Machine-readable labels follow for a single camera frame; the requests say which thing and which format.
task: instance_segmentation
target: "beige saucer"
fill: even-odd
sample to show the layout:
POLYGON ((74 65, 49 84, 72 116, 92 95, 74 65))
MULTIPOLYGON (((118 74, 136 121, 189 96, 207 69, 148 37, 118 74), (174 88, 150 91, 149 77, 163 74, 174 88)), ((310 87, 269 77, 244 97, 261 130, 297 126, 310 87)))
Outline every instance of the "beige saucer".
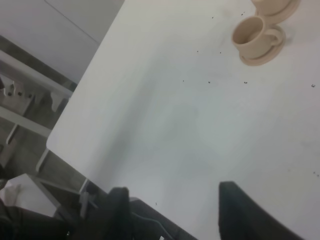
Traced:
POLYGON ((260 15, 258 10, 255 11, 255 15, 263 17, 268 24, 278 24, 289 18, 297 10, 300 1, 301 0, 291 0, 285 9, 271 16, 260 15))
POLYGON ((265 63, 271 61, 280 53, 281 49, 284 47, 284 45, 286 43, 286 33, 279 26, 275 25, 275 26, 273 26, 273 28, 279 30, 283 34, 282 43, 277 46, 273 46, 265 55, 258 57, 258 58, 255 58, 255 59, 247 59, 244 56, 240 55, 240 59, 244 64, 246 64, 248 66, 259 66, 259 65, 262 65, 262 64, 265 64, 265 63))

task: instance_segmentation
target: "floor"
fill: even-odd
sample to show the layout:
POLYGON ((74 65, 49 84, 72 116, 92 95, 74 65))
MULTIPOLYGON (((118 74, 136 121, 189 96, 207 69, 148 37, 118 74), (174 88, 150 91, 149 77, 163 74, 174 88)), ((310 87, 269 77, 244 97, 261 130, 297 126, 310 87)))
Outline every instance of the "floor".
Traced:
MULTIPOLYGON (((59 84, 69 81, 66 77, 54 71, 2 36, 0 36, 0 50, 59 84)), ((73 83, 70 90, 74 91, 75 88, 76 84, 73 83)), ((0 96, 0 105, 3 105, 3 99, 3 96, 0 96)), ((33 103, 31 105, 30 110, 26 113, 26 117, 52 129, 60 117, 66 102, 63 102, 56 112, 51 110, 51 103, 50 96, 48 94, 45 95, 40 104, 33 103)), ((28 173, 74 190, 81 188, 86 178, 52 152, 50 152, 45 159, 41 171, 39 173, 36 172, 37 162, 46 149, 46 138, 26 129, 19 128, 12 142, 6 145, 6 138, 13 125, 13 123, 0 118, 0 145, 3 145, 3 150, 0 153, 0 161, 1 159, 7 158, 8 162, 5 166, 5 172, 10 178, 28 173)))

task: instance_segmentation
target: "cable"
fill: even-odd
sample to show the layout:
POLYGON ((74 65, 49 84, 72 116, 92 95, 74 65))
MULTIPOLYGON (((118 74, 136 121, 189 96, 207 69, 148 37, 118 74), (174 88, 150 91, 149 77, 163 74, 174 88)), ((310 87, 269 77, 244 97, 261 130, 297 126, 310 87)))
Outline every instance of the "cable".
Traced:
POLYGON ((136 217, 139 218, 139 219, 142 219, 142 220, 145 220, 145 221, 154 222, 154 223, 158 224, 158 225, 162 228, 162 230, 165 232, 165 234, 167 234, 167 235, 171 238, 171 240, 175 240, 175 239, 167 232, 167 230, 164 228, 164 226, 162 226, 162 224, 161 224, 159 221, 154 220, 154 219, 152 219, 152 218, 147 218, 147 217, 140 216, 140 215, 138 215, 138 214, 136 214, 136 213, 134 213, 134 212, 131 212, 131 214, 134 215, 134 216, 136 216, 136 217))

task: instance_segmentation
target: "table surface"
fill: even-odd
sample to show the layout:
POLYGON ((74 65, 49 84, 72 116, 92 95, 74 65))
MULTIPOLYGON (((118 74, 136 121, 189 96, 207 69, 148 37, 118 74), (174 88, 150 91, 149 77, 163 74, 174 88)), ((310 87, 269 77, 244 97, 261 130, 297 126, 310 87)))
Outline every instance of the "table surface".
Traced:
POLYGON ((220 238, 220 181, 319 239, 320 4, 302 0, 280 54, 250 67, 231 34, 254 12, 249 0, 127 0, 47 147, 200 240, 220 238))

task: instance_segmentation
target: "ceramic cup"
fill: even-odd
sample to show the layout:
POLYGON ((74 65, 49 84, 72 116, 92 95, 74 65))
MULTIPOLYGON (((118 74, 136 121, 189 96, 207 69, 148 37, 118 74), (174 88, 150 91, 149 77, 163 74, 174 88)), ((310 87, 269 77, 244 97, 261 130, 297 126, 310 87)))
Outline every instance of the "ceramic cup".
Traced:
POLYGON ((268 25, 260 16, 251 16, 238 24, 232 34, 232 43, 240 56, 257 59, 265 55, 273 46, 280 45, 284 34, 274 25, 268 25))
POLYGON ((251 0, 259 14, 272 16, 284 10, 291 0, 251 0))

